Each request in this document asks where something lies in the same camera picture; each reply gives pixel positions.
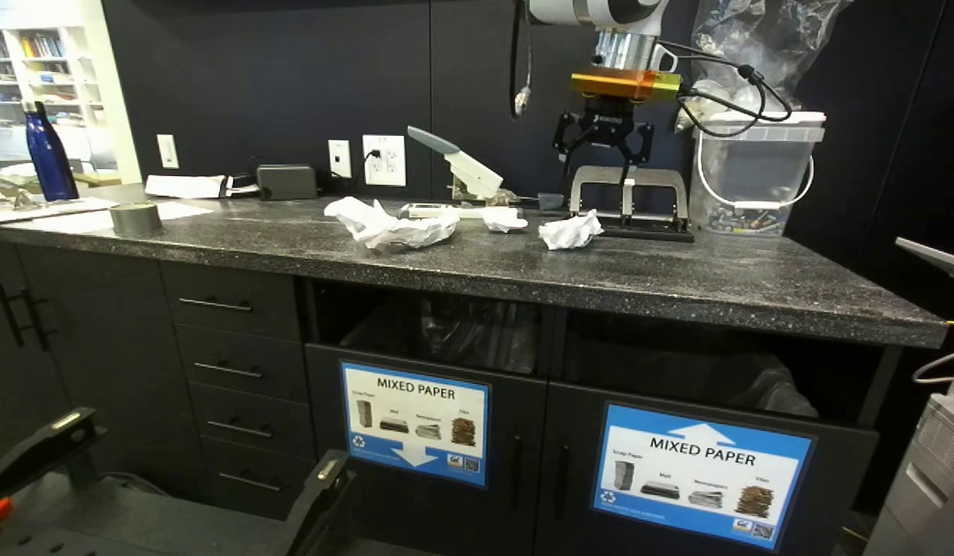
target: countertop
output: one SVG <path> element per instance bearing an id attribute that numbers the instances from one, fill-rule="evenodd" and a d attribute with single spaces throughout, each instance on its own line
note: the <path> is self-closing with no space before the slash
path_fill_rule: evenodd
<path id="1" fill-rule="evenodd" d="M 0 245 L 53 245 L 164 264 L 253 269 L 318 281 L 470 292 L 562 309 L 730 323 L 877 346 L 938 346 L 946 322 L 795 241 L 600 238 L 549 253 L 534 224 L 372 253 L 326 219 L 326 202 L 176 202 L 164 232 L 117 238 L 109 212 L 0 224 Z"/>

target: white container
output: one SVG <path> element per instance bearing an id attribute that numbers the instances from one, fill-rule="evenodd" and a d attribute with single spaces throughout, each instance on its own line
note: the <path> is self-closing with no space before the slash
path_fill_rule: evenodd
<path id="1" fill-rule="evenodd" d="M 707 130 L 740 130 L 748 117 L 704 117 Z M 824 135 L 822 110 L 759 121 L 737 135 L 694 134 L 693 229 L 704 234 L 781 238 L 796 202 L 812 190 L 812 147 Z"/>

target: blue bottle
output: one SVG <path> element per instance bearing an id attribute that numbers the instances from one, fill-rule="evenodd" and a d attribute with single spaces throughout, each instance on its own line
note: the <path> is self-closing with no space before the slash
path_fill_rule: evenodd
<path id="1" fill-rule="evenodd" d="M 66 142 L 56 135 L 53 123 L 46 121 L 46 107 L 40 102 L 24 104 L 24 145 L 32 147 L 44 197 L 46 202 L 79 197 Z"/>

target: electrical outlet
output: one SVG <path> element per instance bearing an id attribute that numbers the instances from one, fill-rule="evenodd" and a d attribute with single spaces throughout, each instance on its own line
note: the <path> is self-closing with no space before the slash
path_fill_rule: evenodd
<path id="1" fill-rule="evenodd" d="M 157 151 L 162 151 L 162 168 L 164 171 L 180 171 L 180 154 L 176 154 L 176 135 L 172 134 L 157 134 Z"/>
<path id="2" fill-rule="evenodd" d="M 362 135 L 364 186 L 407 186 L 407 142 L 404 135 Z"/>
<path id="3" fill-rule="evenodd" d="M 329 168 L 336 180 L 352 180 L 352 140 L 329 140 Z"/>

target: blue sign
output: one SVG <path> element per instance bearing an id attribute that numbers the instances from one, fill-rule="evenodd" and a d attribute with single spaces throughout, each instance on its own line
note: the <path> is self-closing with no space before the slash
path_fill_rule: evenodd
<path id="1" fill-rule="evenodd" d="M 485 487 L 489 383 L 343 360 L 349 454 Z"/>
<path id="2" fill-rule="evenodd" d="M 812 440 L 609 405 L 594 506 L 774 551 Z"/>

